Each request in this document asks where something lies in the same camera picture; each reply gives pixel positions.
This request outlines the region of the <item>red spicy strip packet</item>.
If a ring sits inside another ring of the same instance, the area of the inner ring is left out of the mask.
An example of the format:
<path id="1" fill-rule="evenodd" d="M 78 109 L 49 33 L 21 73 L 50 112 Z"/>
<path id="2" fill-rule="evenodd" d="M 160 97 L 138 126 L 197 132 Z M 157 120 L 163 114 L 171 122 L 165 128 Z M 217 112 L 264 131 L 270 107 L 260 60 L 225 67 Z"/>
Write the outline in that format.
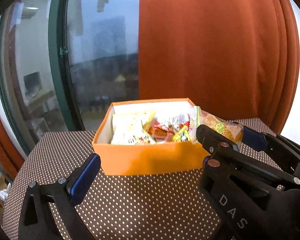
<path id="1" fill-rule="evenodd" d="M 178 129 L 172 125 L 161 124 L 157 121 L 149 128 L 149 135 L 155 140 L 155 142 L 172 142 L 173 137 L 177 134 Z"/>

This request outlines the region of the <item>orange left curtain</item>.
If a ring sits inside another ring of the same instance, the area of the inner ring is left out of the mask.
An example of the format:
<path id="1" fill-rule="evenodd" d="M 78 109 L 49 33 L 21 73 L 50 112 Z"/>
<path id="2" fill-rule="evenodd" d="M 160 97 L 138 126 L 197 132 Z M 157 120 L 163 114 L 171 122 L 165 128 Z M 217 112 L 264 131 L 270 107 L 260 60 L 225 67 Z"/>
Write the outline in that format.
<path id="1" fill-rule="evenodd" d="M 24 158 L 13 145 L 0 120 L 0 164 L 4 171 L 12 179 L 15 179 L 24 161 Z"/>

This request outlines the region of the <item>orange cardboard box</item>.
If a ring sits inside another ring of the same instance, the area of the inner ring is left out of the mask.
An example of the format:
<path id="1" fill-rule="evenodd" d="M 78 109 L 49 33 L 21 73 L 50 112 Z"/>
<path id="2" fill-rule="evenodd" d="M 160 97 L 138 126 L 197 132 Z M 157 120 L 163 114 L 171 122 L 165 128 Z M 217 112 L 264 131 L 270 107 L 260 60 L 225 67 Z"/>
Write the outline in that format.
<path id="1" fill-rule="evenodd" d="M 189 98 L 151 99 L 114 102 L 101 122 L 92 146 L 101 158 L 101 167 L 108 176 L 164 174 L 199 169 L 209 153 L 201 144 L 167 142 L 155 145 L 112 145 L 112 115 L 155 110 L 172 116 L 189 111 L 194 103 Z"/>

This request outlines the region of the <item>green window frame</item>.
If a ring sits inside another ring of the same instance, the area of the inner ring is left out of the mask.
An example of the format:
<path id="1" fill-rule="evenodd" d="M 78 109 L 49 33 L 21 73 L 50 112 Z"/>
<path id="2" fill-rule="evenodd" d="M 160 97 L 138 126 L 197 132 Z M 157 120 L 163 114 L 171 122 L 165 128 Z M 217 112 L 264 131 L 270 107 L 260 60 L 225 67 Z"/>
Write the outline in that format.
<path id="1" fill-rule="evenodd" d="M 0 17 L 0 100 L 29 155 L 48 132 L 84 128 L 70 79 L 68 0 L 12 0 Z"/>

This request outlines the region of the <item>orange curtain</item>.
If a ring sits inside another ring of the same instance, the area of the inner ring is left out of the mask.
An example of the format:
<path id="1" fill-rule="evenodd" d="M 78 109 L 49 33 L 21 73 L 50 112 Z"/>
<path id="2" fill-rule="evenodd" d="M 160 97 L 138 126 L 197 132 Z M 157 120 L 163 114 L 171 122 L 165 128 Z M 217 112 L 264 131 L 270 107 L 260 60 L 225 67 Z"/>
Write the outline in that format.
<path id="1" fill-rule="evenodd" d="M 0 120 L 0 164 L 4 171 L 12 179 L 15 179 L 24 161 L 24 158 L 13 145 Z"/>
<path id="2" fill-rule="evenodd" d="M 189 98 L 280 133 L 298 82 L 289 0 L 140 0 L 139 96 Z"/>

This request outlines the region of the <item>clear yellow snack packet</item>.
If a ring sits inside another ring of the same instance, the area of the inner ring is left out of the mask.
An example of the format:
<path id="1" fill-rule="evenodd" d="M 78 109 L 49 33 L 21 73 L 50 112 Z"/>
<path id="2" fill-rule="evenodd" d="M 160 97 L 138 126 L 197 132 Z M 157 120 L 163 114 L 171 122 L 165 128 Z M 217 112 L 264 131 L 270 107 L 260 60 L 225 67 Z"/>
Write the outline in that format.
<path id="1" fill-rule="evenodd" d="M 241 144 L 243 138 L 243 126 L 241 124 L 227 122 L 202 110 L 199 106 L 193 106 L 189 116 L 189 136 L 192 143 L 195 144 L 198 142 L 196 136 L 197 128 L 200 125 L 205 125 L 236 143 L 238 146 Z"/>

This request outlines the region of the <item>brown polka dot tablecloth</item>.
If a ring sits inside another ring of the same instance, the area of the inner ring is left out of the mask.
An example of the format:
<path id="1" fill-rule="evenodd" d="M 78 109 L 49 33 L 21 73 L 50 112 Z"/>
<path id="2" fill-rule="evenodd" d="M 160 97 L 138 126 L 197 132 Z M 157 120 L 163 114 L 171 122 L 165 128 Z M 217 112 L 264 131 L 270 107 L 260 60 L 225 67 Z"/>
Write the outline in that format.
<path id="1" fill-rule="evenodd" d="M 31 181 L 67 177 L 93 152 L 94 132 L 43 135 L 21 167 L 1 224 L 18 238 L 21 207 Z M 221 219 L 198 189 L 201 169 L 149 176 L 99 172 L 76 211 L 96 239 L 210 239 Z"/>

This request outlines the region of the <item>yellow nut snack bag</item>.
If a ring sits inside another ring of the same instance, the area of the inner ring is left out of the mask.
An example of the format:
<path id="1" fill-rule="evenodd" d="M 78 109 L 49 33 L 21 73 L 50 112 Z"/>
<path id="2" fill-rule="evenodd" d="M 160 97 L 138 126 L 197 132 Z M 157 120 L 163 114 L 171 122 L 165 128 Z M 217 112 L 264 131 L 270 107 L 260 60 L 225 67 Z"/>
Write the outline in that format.
<path id="1" fill-rule="evenodd" d="M 153 145 L 155 140 L 148 130 L 155 116 L 154 111 L 113 114 L 112 145 Z"/>

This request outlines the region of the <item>silver foil snack packet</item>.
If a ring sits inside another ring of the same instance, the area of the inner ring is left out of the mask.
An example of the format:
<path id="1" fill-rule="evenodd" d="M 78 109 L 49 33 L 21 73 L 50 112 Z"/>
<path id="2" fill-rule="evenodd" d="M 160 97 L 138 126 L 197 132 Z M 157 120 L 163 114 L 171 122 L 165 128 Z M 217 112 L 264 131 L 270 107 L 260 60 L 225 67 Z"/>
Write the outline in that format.
<path id="1" fill-rule="evenodd" d="M 189 126 L 190 116 L 187 113 L 177 115 L 157 115 L 155 117 L 155 126 L 162 129 L 179 131 L 183 126 Z"/>

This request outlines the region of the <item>burger gummy candy packet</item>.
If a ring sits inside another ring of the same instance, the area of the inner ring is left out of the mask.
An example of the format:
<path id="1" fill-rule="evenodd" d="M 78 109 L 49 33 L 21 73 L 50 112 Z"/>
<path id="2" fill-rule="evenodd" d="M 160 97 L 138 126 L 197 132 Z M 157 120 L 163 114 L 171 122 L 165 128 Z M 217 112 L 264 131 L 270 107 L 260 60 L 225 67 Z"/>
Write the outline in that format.
<path id="1" fill-rule="evenodd" d="M 173 142 L 186 142 L 192 141 L 192 137 L 189 133 L 189 127 L 184 125 L 172 138 Z"/>

